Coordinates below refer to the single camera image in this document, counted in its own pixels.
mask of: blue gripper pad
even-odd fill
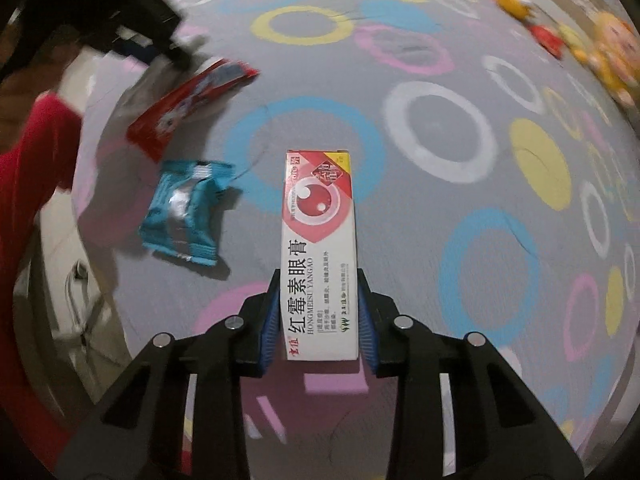
[[[380,358],[378,356],[378,334],[376,333],[371,314],[367,307],[364,291],[358,286],[358,339],[360,342],[360,352],[367,365],[376,374]]]
[[[260,332],[260,369],[263,374],[273,362],[273,354],[280,333],[280,286],[268,300],[270,300],[269,310]]]

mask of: red diamond emblem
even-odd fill
[[[324,161],[311,173],[327,187],[342,176],[342,170],[330,160]]]

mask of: teal candy wrapper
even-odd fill
[[[184,260],[213,266],[217,245],[210,234],[211,208],[234,176],[226,162],[167,160],[146,217],[142,244]]]

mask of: eye ointment box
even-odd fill
[[[280,311],[287,359],[358,358],[356,237],[348,152],[287,152]]]

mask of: doll face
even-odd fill
[[[635,69],[640,68],[640,44],[619,20],[610,20],[604,25],[603,37],[615,53]]]

